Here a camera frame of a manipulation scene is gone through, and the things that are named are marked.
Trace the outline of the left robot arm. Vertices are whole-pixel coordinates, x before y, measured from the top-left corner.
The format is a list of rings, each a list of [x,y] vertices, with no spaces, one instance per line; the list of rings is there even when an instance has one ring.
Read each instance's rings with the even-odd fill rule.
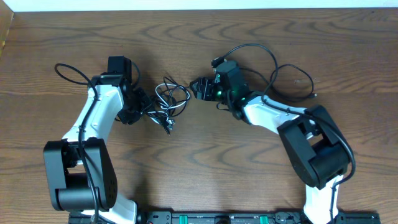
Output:
[[[96,223],[136,223],[137,204],[118,191],[106,142],[115,118],[133,124],[142,116],[144,92],[121,72],[102,73],[88,84],[87,101],[61,140],[44,147],[50,201],[56,210],[80,212]]]

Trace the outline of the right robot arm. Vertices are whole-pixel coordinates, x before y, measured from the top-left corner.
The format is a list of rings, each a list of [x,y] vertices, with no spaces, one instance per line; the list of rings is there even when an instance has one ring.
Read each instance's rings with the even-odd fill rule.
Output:
[[[340,184],[356,171],[352,148],[327,110],[278,103],[246,84],[198,78],[189,85],[198,100],[216,101],[237,120],[279,135],[289,161],[306,185],[305,216],[312,223],[335,223]]]

